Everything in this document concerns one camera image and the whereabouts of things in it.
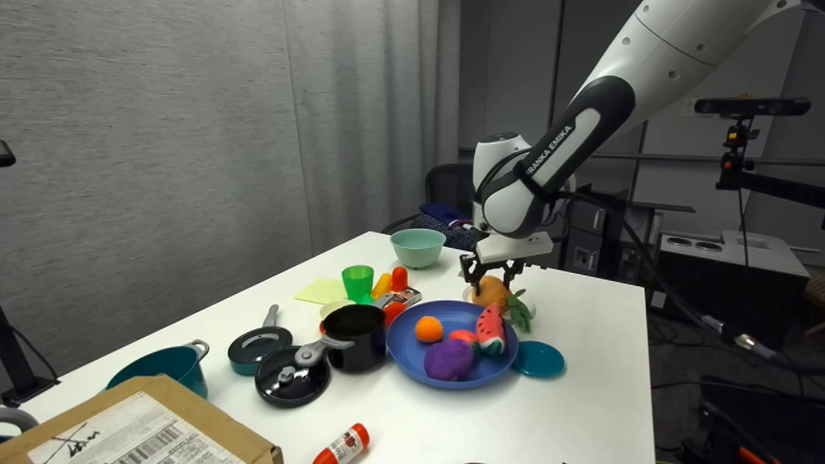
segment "orange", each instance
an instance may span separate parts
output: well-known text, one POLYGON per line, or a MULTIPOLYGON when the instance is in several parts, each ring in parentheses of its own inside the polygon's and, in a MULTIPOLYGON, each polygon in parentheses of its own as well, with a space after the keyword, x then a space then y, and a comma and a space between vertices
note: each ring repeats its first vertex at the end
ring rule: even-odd
POLYGON ((421 343, 437 343, 437 341, 442 338, 442 325, 440 325, 440 319, 437 319, 437 318, 431 318, 431 315, 421 318, 421 319, 414 322, 414 338, 417 338, 421 343))

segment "stand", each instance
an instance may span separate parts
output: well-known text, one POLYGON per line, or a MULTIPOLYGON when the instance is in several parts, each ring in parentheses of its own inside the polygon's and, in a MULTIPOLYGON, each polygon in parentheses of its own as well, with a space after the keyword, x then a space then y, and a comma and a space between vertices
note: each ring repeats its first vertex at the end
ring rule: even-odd
MULTIPOLYGON (((9 166, 16 166, 16 155, 0 139, 0 168, 9 168, 9 166)), ((9 378, 9 390, 0 391, 0 400, 4 404, 25 401, 25 400, 30 400, 57 383, 54 378, 36 376, 30 371, 29 358, 25 358, 25 352, 18 343, 18 336, 16 336, 12 325, 8 322, 2 307, 0 307, 0 363, 9 378)))

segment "pink object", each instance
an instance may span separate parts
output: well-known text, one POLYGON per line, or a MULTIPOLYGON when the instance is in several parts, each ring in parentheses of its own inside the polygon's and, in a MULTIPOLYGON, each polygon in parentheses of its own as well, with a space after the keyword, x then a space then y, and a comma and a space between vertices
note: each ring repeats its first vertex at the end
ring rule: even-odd
POLYGON ((471 329, 454 329, 454 332, 448 332, 446 341, 458 341, 458 343, 471 345, 471 347, 473 347, 473 343, 476 343, 476 338, 473 338, 471 329))

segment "grey curtain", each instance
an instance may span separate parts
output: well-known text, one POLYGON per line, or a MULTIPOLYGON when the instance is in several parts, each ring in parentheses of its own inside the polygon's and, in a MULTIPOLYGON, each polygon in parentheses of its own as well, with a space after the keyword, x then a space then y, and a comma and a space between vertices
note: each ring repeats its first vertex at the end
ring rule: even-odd
POLYGON ((66 371, 409 213, 454 155, 455 13, 2 0, 8 318, 66 371))
POLYGON ((455 158, 458 0, 285 0, 311 243, 412 213, 455 158))

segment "green cup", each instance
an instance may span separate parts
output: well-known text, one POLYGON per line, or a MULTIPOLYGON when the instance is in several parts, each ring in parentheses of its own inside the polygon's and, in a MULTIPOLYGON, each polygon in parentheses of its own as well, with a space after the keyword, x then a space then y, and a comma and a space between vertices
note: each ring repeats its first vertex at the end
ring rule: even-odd
POLYGON ((373 270, 369 265, 350 265, 341 274, 346 296, 356 305, 372 305, 372 278, 373 270))

